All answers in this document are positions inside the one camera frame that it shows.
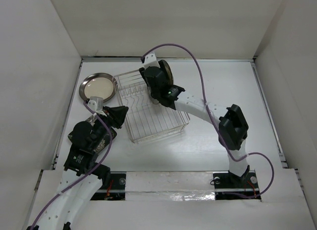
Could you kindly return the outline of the black square floral plate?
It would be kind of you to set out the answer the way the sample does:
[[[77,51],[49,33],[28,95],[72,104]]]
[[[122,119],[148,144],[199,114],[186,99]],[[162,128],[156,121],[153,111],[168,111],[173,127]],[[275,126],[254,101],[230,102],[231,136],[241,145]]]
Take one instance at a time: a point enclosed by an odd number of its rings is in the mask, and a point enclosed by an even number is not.
[[[107,123],[106,116],[92,115],[85,121],[77,123],[68,134],[71,142],[69,155],[95,156],[110,143],[110,137],[117,136]]]

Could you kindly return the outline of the black gold rimmed plate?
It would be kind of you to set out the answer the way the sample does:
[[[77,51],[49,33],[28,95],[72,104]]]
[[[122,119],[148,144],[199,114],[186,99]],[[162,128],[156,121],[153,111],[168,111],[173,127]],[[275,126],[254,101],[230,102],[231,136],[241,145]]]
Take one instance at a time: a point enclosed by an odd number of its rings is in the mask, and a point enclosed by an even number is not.
[[[160,64],[161,69],[165,72],[165,75],[167,76],[169,85],[173,85],[174,80],[173,80],[173,75],[172,75],[171,68],[170,68],[169,64],[167,63],[167,61],[165,61],[163,59],[159,61],[159,64]]]

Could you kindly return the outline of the silver rimmed cream plate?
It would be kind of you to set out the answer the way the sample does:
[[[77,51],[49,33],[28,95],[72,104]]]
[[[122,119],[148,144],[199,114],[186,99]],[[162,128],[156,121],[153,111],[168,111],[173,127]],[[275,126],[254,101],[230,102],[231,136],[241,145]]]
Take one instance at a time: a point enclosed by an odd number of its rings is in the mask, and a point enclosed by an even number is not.
[[[79,96],[86,101],[92,96],[103,98],[104,102],[109,101],[115,95],[113,76],[108,73],[94,73],[87,76],[79,86]]]

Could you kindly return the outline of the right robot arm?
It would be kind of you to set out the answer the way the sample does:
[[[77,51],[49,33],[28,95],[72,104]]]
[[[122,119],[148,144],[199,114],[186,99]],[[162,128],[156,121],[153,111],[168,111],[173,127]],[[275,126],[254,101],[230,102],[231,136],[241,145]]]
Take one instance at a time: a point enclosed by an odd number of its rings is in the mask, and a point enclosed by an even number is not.
[[[246,160],[246,138],[249,126],[238,105],[230,107],[208,105],[203,99],[191,95],[173,84],[173,76],[164,60],[139,69],[151,99],[164,107],[186,112],[212,124],[218,141],[228,150],[229,181],[240,187],[247,181],[250,166]]]

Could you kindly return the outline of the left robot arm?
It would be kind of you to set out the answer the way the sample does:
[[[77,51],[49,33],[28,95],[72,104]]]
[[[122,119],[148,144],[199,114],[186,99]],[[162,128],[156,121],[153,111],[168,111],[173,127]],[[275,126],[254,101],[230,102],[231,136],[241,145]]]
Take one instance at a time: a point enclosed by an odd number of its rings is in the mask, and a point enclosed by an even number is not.
[[[91,113],[69,133],[71,147],[54,197],[43,207],[29,230],[70,230],[98,189],[110,187],[110,168],[97,161],[104,160],[122,128],[127,106],[94,108],[84,104]]]

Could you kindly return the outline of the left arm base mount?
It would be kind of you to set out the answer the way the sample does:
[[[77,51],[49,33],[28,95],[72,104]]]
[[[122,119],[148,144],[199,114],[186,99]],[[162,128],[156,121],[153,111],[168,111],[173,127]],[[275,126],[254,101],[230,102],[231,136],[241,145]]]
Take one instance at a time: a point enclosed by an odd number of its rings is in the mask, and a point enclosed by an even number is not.
[[[112,172],[107,186],[102,186],[91,198],[92,201],[125,200],[126,172]]]

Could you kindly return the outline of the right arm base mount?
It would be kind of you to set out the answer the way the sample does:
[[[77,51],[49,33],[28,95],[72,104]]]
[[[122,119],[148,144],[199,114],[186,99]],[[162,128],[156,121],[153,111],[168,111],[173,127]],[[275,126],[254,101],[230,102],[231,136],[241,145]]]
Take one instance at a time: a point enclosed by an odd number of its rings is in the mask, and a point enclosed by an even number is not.
[[[216,200],[261,199],[255,171],[250,171],[242,180],[232,180],[228,172],[214,172],[210,185],[214,187]]]

